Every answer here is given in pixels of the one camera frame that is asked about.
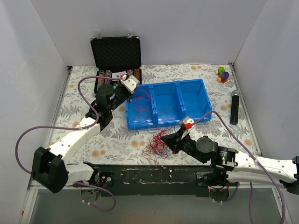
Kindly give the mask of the floral patterned table mat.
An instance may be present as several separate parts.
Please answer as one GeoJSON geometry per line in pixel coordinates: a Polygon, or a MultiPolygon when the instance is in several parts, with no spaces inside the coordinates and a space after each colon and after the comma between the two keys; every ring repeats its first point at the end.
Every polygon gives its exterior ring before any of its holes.
{"type": "Polygon", "coordinates": [[[142,83],[130,102],[113,111],[113,119],[99,134],[71,154],[69,164],[195,165],[187,153],[173,154],[162,138],[179,130],[184,117],[195,121],[188,134],[192,140],[207,136],[219,146],[255,156],[261,150],[243,105],[238,123],[230,123],[232,92],[237,89],[234,72],[224,65],[228,80],[218,81],[218,65],[179,64],[142,67],[142,83]]]}

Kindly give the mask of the black handheld microphone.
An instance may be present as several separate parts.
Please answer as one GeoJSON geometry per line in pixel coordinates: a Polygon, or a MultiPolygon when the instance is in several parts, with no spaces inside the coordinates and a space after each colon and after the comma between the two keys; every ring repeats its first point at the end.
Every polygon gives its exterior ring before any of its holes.
{"type": "Polygon", "coordinates": [[[239,91],[238,90],[232,91],[231,114],[230,114],[230,124],[232,125],[238,124],[239,98],[240,98],[239,91]]]}

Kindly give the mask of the blue three-compartment plastic bin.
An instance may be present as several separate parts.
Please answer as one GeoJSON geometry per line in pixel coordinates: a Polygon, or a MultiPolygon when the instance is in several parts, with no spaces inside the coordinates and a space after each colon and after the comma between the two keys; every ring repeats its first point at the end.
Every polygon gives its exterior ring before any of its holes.
{"type": "Polygon", "coordinates": [[[186,116],[197,121],[211,110],[202,79],[142,84],[126,102],[129,130],[176,126],[186,116]]]}

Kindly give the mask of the black metal base rail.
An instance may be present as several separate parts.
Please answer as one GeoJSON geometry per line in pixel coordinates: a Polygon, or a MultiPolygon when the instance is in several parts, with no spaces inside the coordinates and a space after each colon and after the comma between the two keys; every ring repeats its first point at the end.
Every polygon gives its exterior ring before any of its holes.
{"type": "Polygon", "coordinates": [[[194,195],[208,197],[209,190],[228,196],[229,183],[223,169],[209,166],[92,165],[95,174],[86,183],[109,190],[115,196],[194,195]]]}

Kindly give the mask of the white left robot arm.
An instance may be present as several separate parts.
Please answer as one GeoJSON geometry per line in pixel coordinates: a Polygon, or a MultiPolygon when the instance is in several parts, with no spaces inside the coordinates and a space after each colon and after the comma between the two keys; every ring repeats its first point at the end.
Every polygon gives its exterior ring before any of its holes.
{"type": "Polygon", "coordinates": [[[116,88],[110,84],[101,85],[92,102],[96,111],[90,110],[76,131],[69,132],[47,149],[40,147],[35,151],[31,177],[52,193],[78,181],[84,181],[90,187],[96,186],[100,178],[95,165],[88,162],[70,165],[69,161],[88,140],[104,130],[113,118],[113,110],[130,100],[133,93],[122,84],[116,88]]]}

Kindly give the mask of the black poker chip case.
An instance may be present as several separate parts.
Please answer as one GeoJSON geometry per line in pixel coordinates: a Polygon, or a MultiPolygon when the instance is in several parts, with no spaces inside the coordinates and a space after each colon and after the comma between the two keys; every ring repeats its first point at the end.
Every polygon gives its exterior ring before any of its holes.
{"type": "Polygon", "coordinates": [[[98,35],[90,40],[96,76],[132,70],[134,76],[142,83],[141,42],[140,37],[129,33],[127,36],[102,37],[98,35]]]}

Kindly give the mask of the colourful toy block train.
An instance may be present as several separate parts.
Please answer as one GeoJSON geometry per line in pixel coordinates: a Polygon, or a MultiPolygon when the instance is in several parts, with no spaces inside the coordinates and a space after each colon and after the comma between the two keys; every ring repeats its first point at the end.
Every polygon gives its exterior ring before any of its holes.
{"type": "Polygon", "coordinates": [[[215,74],[218,76],[217,81],[221,83],[227,82],[229,78],[229,73],[224,69],[224,67],[219,67],[215,74]]]}

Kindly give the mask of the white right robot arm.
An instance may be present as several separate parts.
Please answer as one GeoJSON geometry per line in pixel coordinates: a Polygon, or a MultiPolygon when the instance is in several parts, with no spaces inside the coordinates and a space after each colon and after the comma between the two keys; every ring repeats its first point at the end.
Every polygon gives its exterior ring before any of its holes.
{"type": "Polygon", "coordinates": [[[207,136],[192,140],[179,130],[161,137],[173,154],[183,151],[201,163],[210,163],[201,171],[198,182],[202,186],[225,186],[227,183],[252,182],[277,184],[292,194],[299,193],[299,158],[275,160],[220,146],[207,136]]]}

